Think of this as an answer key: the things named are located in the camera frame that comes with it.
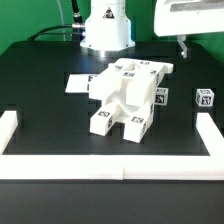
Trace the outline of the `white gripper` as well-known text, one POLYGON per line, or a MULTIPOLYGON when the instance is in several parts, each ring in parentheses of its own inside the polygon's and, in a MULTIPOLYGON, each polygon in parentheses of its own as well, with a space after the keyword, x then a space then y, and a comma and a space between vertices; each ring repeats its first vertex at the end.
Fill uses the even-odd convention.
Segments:
POLYGON ((186 59, 185 35, 224 32, 224 0, 157 0, 154 31, 158 36, 177 36, 186 59))

